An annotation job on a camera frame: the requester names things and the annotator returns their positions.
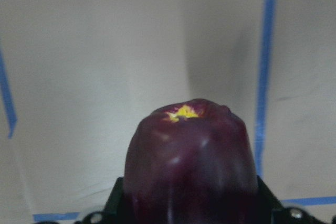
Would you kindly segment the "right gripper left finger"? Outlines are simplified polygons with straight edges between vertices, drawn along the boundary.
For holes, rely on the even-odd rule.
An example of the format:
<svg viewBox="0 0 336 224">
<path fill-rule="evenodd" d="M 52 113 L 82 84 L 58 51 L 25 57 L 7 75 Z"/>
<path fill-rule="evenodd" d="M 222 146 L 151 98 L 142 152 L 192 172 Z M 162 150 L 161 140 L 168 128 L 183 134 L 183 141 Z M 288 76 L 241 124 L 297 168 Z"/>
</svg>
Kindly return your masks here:
<svg viewBox="0 0 336 224">
<path fill-rule="evenodd" d="M 105 223 L 124 223 L 123 177 L 117 178 L 103 212 Z"/>
</svg>

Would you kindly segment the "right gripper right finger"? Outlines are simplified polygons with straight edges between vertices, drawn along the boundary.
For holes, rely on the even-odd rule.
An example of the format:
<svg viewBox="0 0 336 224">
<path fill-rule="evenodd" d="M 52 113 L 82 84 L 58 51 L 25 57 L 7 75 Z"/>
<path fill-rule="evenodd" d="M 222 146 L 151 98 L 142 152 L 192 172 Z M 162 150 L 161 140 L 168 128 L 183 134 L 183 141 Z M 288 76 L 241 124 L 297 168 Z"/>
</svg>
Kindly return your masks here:
<svg viewBox="0 0 336 224">
<path fill-rule="evenodd" d="M 260 176 L 257 176 L 257 182 L 257 223 L 271 224 L 274 222 L 274 212 L 282 210 L 283 205 Z"/>
</svg>

